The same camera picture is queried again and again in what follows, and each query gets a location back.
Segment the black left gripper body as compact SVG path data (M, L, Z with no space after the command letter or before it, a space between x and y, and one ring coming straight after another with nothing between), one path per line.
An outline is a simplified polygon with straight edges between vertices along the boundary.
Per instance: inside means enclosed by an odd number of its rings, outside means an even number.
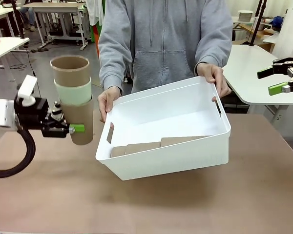
M14 99L17 130L41 130L50 123L47 99L34 97L35 103L28 107L22 105L23 100L20 97Z

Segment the pale green plastic cup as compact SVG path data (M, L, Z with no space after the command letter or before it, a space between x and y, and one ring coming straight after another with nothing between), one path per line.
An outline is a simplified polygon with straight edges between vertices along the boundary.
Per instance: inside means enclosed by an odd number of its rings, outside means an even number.
M54 84L56 86L59 101L66 105L82 105L91 100L92 97L92 87L91 87L91 77L89 77L88 83L75 86L75 87L67 87L59 85L55 80Z

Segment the white plastic basket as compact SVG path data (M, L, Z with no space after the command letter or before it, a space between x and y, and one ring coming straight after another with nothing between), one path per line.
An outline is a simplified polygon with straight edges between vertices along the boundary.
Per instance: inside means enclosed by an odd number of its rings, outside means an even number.
M126 95L107 114L95 158L121 180L226 164L230 122L216 87L193 77ZM163 138L186 142L113 157L115 147Z

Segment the person's right forearm grey sleeve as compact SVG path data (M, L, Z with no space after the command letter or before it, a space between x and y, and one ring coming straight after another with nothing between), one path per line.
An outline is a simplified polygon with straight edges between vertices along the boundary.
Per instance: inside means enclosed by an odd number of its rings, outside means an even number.
M132 54L127 46L121 44L101 45L100 82L104 90L115 86L122 90L122 83L127 73L132 70Z

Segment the person's left forearm grey sleeve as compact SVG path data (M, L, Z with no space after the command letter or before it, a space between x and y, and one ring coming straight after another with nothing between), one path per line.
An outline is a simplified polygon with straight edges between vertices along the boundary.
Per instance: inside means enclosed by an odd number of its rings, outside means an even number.
M231 37L231 27L203 30L196 49L196 64L209 63L224 67L231 52Z

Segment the person's left hand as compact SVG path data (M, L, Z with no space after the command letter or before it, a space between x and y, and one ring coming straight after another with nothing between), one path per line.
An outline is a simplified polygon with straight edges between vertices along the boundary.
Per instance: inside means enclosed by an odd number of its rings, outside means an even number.
M198 76L204 77L208 83L215 85L220 98L231 93L222 68L209 63L199 63L196 66L196 73Z

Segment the white rounded-corner table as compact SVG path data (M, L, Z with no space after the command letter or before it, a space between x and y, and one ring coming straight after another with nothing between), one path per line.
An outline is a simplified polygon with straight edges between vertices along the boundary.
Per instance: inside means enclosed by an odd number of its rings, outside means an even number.
M232 90L249 105L249 114L269 114L271 123L280 124L288 107L293 106L293 93L270 96L268 87L290 78L283 74L257 78L257 72L270 67L275 59L257 45L233 45L224 75Z

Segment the black tripod stand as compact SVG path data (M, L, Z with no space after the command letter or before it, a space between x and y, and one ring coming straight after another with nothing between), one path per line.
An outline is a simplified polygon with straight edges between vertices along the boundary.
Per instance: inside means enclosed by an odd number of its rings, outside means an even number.
M16 18L16 23L17 23L17 26L18 26L18 29L19 29L20 37L22 39L24 39L25 36L24 36L24 32L23 32L23 22L22 22L22 19L21 19L20 12L17 9L16 0L10 0L10 2L12 4L13 12L14 12L14 15L15 15L15 18Z
M248 41L248 46L254 46L254 41L255 41L265 8L266 8L266 4L267 4L267 0L259 0L258 7L255 12L255 19L254 19L255 29L254 29L251 40Z

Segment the blue cloth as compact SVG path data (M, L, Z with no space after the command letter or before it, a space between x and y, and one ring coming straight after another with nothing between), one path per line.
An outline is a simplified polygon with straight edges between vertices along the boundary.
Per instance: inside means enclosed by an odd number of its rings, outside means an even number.
M283 24L283 20L284 18L281 16L276 16L272 19L272 21L270 22L270 24L272 25L273 28L281 28L282 24Z

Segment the white table with clutter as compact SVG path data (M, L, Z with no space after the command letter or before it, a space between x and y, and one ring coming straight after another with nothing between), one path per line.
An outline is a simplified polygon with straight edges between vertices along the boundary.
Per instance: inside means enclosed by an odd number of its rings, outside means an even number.
M234 25L239 25L240 23L243 23L243 24L250 24L252 26L252 28L255 28L255 25L254 25L254 19L255 17L252 17L251 21L250 22L242 22L242 21L238 21L238 17L232 17L233 19L233 24ZM263 19L261 20L261 23L259 25L259 29L258 30L265 30L267 32L270 32L270 33L279 33L281 31L281 28L273 28L272 25L270 24L270 22L272 21L273 18L271 17L263 17Z

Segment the white round container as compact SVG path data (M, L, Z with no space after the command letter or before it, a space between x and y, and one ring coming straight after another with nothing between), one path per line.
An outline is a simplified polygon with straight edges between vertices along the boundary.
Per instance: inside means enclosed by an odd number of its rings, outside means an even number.
M250 22L252 19L253 11L251 10L239 10L238 21Z

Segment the white side table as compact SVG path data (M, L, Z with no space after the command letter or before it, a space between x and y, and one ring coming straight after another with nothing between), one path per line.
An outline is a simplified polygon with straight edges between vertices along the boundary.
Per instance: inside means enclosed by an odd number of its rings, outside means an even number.
M1 37L0 38L0 60L2 65L0 68L9 68L7 63L6 54L16 50L20 46L25 45L29 42L29 38L18 38L18 37Z

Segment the green orange panel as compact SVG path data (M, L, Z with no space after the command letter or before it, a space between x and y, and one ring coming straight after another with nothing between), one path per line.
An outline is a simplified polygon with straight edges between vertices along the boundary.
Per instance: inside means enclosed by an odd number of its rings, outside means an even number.
M95 42L96 51L97 51L98 56L100 54L99 48L98 48L98 41L99 41L101 29L102 29L102 27L100 26L99 23L96 23L95 25L92 26L93 41Z

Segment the person's torso grey hoodie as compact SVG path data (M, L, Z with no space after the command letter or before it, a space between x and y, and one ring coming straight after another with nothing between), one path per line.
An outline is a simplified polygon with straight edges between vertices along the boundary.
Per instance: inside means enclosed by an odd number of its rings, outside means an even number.
M106 0L98 47L130 49L139 92L194 77L202 31L232 26L226 0Z

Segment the white hanging garment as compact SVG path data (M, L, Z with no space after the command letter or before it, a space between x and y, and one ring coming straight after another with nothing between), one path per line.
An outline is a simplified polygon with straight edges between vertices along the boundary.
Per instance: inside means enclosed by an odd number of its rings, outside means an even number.
M86 0L86 6L89 14L89 22L91 26L102 26L104 20L105 0Z

